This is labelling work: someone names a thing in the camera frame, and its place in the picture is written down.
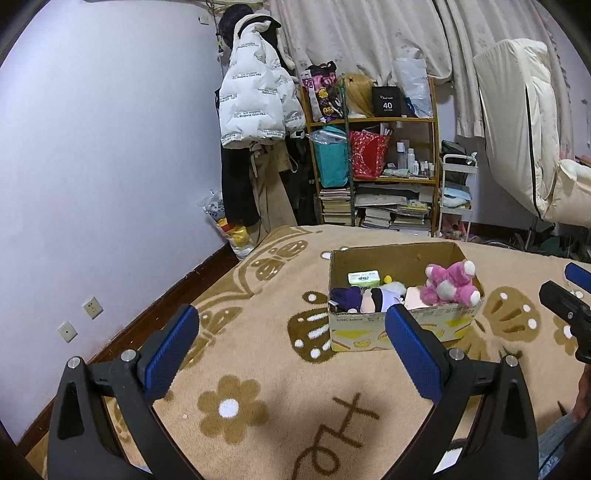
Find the person's right hand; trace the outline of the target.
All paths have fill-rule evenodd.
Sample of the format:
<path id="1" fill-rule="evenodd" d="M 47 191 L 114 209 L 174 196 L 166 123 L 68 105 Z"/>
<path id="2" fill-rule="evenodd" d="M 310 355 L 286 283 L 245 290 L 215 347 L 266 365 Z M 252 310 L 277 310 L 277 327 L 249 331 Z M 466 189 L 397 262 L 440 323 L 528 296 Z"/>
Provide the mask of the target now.
<path id="1" fill-rule="evenodd" d="M 586 365 L 578 383 L 578 394 L 572 415 L 576 421 L 585 418 L 591 408 L 591 366 Z"/>

